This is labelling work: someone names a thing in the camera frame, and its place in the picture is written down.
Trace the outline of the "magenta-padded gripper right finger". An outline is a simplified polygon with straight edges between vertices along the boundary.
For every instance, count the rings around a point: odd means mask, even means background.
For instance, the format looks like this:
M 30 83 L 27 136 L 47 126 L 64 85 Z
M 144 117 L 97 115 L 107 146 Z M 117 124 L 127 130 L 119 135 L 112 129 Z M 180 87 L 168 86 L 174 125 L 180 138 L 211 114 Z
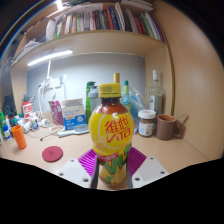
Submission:
M 126 173 L 129 189 L 141 188 L 168 175 L 155 157 L 147 157 L 134 147 L 128 152 Z

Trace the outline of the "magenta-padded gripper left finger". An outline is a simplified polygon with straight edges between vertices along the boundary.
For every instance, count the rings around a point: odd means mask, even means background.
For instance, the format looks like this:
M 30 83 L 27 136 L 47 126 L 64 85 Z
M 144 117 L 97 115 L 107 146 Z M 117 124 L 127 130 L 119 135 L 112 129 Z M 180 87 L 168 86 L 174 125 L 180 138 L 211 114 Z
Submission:
M 96 189 L 99 161 L 93 149 L 78 159 L 70 159 L 58 172 L 58 176 L 83 188 Z

